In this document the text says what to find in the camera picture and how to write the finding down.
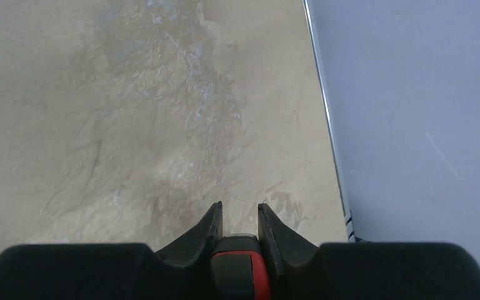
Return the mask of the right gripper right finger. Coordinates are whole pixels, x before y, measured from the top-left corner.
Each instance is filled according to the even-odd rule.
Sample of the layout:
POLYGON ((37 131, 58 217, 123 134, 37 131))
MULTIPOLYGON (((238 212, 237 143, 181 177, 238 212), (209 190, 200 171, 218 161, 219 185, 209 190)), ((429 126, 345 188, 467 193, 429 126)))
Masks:
POLYGON ((328 242, 316 246, 258 206, 274 299, 480 299, 480 266, 442 242, 328 242))

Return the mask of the red utility knife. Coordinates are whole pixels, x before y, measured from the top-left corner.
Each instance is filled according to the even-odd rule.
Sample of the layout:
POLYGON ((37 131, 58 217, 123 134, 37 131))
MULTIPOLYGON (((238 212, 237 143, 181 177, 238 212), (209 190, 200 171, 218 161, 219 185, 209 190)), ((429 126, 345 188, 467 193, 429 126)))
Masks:
POLYGON ((271 299, 268 271, 255 235, 219 239, 209 267, 215 299, 271 299))

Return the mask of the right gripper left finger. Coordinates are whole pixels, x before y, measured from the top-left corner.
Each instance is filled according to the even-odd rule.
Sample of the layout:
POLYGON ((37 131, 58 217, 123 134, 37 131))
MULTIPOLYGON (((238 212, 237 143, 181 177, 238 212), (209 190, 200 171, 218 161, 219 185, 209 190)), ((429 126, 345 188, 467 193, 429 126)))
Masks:
POLYGON ((158 251, 144 243, 21 244, 0 254, 0 299, 210 299, 223 205, 158 251))

